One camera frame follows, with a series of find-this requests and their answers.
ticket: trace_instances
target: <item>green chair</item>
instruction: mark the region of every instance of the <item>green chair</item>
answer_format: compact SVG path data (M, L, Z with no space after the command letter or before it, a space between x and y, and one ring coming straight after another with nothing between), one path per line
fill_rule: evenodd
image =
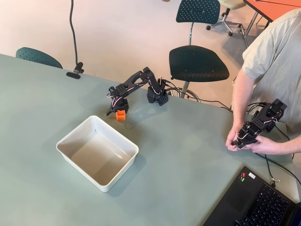
M16 52L16 58L29 60L29 61L33 61L36 63L49 65L53 67L63 68L62 65L53 57L32 48L22 47L18 49Z
M221 81L229 77L229 71L223 61L213 51L191 45L191 35L194 23L215 24L220 13L218 0L182 0L176 21L178 23L191 22L189 45L175 48L169 53L171 79L185 81L183 87L178 87L184 98L185 93L192 95L198 102L198 96L188 89L190 82ZM167 89L173 96L177 88Z

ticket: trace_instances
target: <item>chair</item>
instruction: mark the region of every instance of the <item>chair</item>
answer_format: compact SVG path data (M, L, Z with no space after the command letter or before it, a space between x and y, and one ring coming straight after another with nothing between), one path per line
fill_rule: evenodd
M230 22L230 21L226 21L227 19L227 16L230 12L230 10L234 10L234 9L239 9L239 8L242 8L244 7L246 4L243 2L243 0L219 0L220 4L227 7L226 9L226 12L224 12L222 14L223 18L222 18L222 21L218 22L218 23L215 23L215 24L212 24L212 25L208 25L206 27L207 30L210 30L212 27L216 27L218 25L224 25L227 30L229 31L229 36L232 36L233 35L233 31L231 30L231 28L229 26L237 26L240 28L242 34L245 36L245 31L244 31L244 28L242 26L241 23L234 23L234 22Z
M32 48L22 47L18 49L16 52L16 58L29 60L29 61L33 61L36 63L49 65L53 67L63 68L62 65L53 57Z
M185 81L183 87L179 87L184 98L185 93L194 98L198 96L188 89L190 82L221 81L229 77L229 71L222 60L213 51L191 45L191 35L194 23L214 24L217 22L220 12L218 0L182 0L179 6L176 21L178 23L191 22L189 33L189 45L175 48L169 53L171 79ZM173 96L172 90L167 93Z

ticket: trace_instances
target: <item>robotic arm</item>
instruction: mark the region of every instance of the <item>robotic arm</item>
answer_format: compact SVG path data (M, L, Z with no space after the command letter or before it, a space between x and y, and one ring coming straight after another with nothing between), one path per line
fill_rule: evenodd
M168 101L168 96L165 90L166 80L159 79L156 81L154 73L148 68L144 68L143 72L138 71L132 75L126 82L118 85L116 88L110 87L107 97L112 98L112 103L107 111L107 116L112 112L125 110L127 113L129 106L127 99L128 95L139 89L141 86L149 83L147 99L150 103L158 102L160 106Z
M252 143L256 143L256 137L265 129L270 132L275 122L278 122L284 115L287 106L280 100L276 99L272 104L266 104L260 112L257 112L251 122L247 121L238 133L238 140L232 145L238 148Z

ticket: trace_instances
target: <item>laptop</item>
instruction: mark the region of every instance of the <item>laptop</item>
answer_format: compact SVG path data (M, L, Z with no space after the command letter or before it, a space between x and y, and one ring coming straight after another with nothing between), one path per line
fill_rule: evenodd
M300 203L245 166L204 226L301 226Z

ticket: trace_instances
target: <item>black cable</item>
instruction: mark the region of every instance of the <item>black cable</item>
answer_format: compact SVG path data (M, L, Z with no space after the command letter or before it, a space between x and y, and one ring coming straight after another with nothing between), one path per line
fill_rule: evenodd
M77 48L76 48L76 40L75 40L75 32L74 32L74 28L72 25L72 13L73 13L73 0L71 0L71 9L70 9L70 17L69 17L69 21L70 21L70 27L72 30L72 34L73 34L73 42L74 42L74 50L75 50L75 63L77 65L78 61L77 61Z
M272 178L272 180L273 180L273 182L272 182L272 187L276 187L276 183L275 183L275 180L274 180L274 177L273 177L273 175L272 175L272 173L271 173L271 170L270 170L270 168L269 168L269 161L266 159L266 161L267 161L267 165L268 165L268 170L269 170L269 175L271 176L271 178Z
M253 105L252 107L250 107L250 109L247 112L250 113L250 111L254 110L255 108L257 108L259 106L260 105Z
M284 132L282 132L276 125L275 125L275 127L280 131L280 133L283 134L283 136L285 136L285 137L288 139L288 141L290 141L290 138L289 138Z
M232 110L230 110L230 109L228 109L228 108L226 108L226 107L220 107L220 108L227 109L229 112L233 113L233 111L232 111Z
M265 102L256 102L256 103L249 104L248 106L251 106L251 105L267 105L267 103L265 103Z
M290 138L284 132L282 132L276 125L275 127L280 131L280 133L283 134L283 136L285 136L288 139L288 141L290 141Z
M170 81L166 81L166 82L168 82L168 83L171 83L174 87L175 87L175 89L176 89L176 91L178 92L178 93L183 93L183 92L181 92L172 82L170 82ZM227 108L228 110L230 110L231 111L231 109L229 108L229 107L227 107L226 105L224 105L223 103L221 103L220 101L217 101L217 100L203 100L203 99L200 99L200 98L196 98L196 97L191 97L191 96L189 96L187 93L183 93L183 94L185 94L188 98L192 98L192 99L196 99L196 100L200 100L200 101L204 101L204 102L216 102L216 103L220 103L221 105L223 105L225 108Z
M278 162L276 162L276 161L274 161L274 160L272 160L272 159L269 159L269 158L267 158L267 157L263 157L263 156L261 156L260 154L257 154L257 153L254 153L254 154L257 155L257 156L259 156L259 157L261 157L261 158L263 158L263 159L265 159L265 160L268 160L268 161L270 161L270 162L276 164L277 166L280 166L281 168L283 168L284 170L286 170L289 174L291 174L291 175L299 182L299 184L301 185L301 181L296 177L296 175L294 175L291 171L289 171L289 170L288 170L287 168L285 168L284 166L280 165Z
M271 170L269 168L269 161L267 159L266 159L266 161L267 161L267 165L268 165L269 175L271 176L271 178L274 178L273 175L272 175L272 173L271 173Z

